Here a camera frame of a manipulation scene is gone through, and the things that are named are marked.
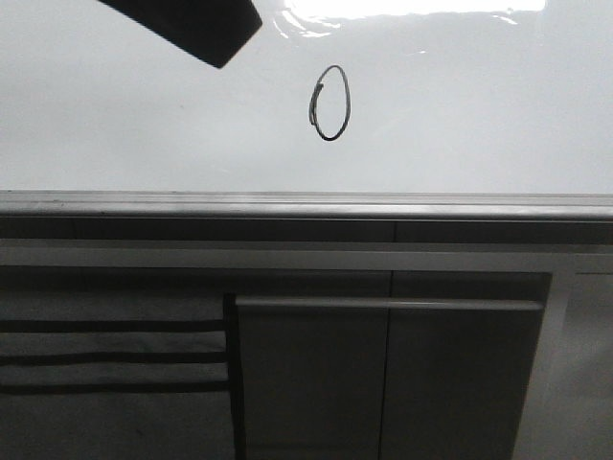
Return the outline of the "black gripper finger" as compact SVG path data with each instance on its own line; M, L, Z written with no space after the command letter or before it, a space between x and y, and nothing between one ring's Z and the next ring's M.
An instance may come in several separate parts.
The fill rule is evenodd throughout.
M251 1L110 0L105 5L214 66L224 67L261 28Z

